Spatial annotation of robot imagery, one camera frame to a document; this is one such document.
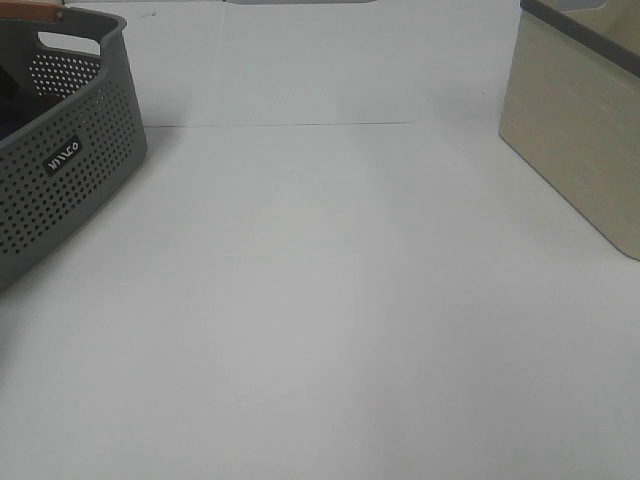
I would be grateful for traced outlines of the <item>purple towel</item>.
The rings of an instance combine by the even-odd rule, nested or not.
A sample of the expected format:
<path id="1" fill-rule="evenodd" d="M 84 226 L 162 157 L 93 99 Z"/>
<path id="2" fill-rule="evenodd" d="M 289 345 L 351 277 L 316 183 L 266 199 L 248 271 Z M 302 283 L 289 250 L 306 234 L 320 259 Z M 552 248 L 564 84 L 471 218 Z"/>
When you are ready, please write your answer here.
<path id="1" fill-rule="evenodd" d="M 29 96 L 1 99 L 0 139 L 3 140 L 29 123 L 37 114 L 33 100 Z"/>

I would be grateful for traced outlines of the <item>beige fabric storage box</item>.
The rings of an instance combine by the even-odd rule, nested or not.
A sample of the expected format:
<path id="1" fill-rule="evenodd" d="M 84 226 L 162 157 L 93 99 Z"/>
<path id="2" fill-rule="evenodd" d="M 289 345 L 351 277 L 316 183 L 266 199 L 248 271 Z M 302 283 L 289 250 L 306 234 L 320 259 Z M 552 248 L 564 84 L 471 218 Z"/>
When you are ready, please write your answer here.
<path id="1" fill-rule="evenodd" d="M 500 137 L 639 257 L 639 4 L 523 1 Z"/>

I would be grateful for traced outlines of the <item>grey perforated plastic basket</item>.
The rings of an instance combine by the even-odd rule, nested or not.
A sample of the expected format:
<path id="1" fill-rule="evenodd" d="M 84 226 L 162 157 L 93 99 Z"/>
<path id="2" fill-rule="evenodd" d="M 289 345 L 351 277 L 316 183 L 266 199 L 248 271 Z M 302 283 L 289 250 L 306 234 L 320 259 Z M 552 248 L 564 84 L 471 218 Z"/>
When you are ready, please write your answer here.
<path id="1" fill-rule="evenodd" d="M 1 288 L 79 230 L 147 154 L 123 18 L 63 5 L 57 23 L 1 19 L 1 99 L 37 114 L 1 140 Z"/>

